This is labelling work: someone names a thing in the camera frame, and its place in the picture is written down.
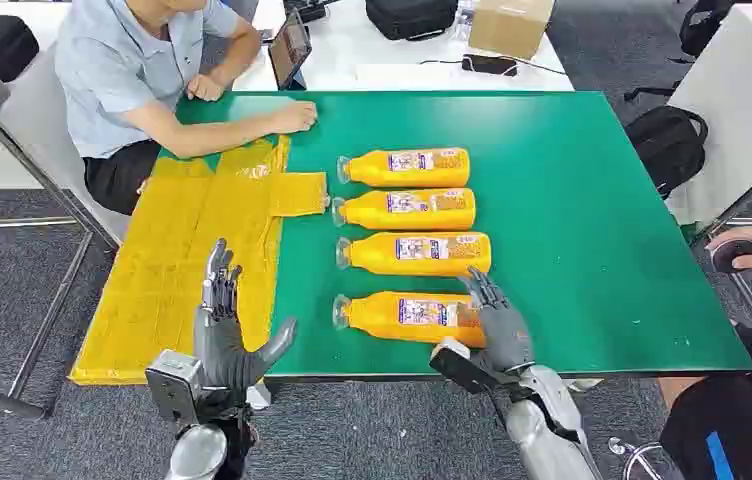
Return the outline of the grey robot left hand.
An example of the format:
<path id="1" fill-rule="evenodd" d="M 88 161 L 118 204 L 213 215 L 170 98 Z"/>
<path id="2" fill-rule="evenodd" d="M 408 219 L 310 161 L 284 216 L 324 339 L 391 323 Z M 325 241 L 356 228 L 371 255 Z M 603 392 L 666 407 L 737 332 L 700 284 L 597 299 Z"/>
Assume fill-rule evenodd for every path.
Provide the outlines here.
<path id="1" fill-rule="evenodd" d="M 242 268 L 233 266 L 225 239 L 216 240 L 206 261 L 201 301 L 196 310 L 193 353 L 210 387 L 243 393 L 255 385 L 290 349 L 297 319 L 287 318 L 279 330 L 255 351 L 245 348 L 237 315 L 237 286 Z"/>

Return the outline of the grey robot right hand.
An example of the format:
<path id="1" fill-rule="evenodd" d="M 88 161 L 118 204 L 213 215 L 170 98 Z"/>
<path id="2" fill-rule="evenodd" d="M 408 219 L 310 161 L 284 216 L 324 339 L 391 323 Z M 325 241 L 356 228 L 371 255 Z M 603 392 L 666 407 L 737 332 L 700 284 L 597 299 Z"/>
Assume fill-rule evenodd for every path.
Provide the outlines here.
<path id="1" fill-rule="evenodd" d="M 501 287 L 487 273 L 473 266 L 460 280 L 473 299 L 483 329 L 485 362 L 500 373 L 534 364 L 535 354 L 526 321 Z"/>

